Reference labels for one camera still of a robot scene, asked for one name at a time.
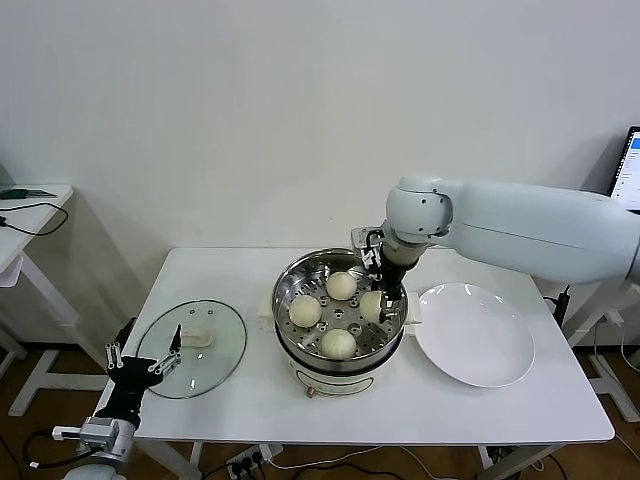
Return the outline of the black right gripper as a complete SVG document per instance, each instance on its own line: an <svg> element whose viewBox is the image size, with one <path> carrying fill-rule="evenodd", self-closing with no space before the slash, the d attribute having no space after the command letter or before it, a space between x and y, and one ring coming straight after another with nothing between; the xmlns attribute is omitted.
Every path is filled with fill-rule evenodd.
<svg viewBox="0 0 640 480"><path fill-rule="evenodd" d="M403 284L407 265L398 265L383 258L379 248L363 249L363 266L367 275L373 280L372 289L381 291L378 323L394 324L400 320L402 313Z"/></svg>

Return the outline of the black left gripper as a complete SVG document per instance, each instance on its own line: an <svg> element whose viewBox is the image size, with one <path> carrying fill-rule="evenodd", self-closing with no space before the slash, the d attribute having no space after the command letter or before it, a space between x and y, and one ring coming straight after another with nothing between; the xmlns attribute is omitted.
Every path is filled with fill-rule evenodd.
<svg viewBox="0 0 640 480"><path fill-rule="evenodd" d="M119 330L115 339L105 344L107 369L110 370L108 376L114 386L106 405L95 412L95 417L140 423L140 408L145 391L159 385L163 376L181 363L181 324L177 325L168 353L162 359L155 362L139 357L122 358L122 347L135 322L136 318L132 317Z"/></svg>

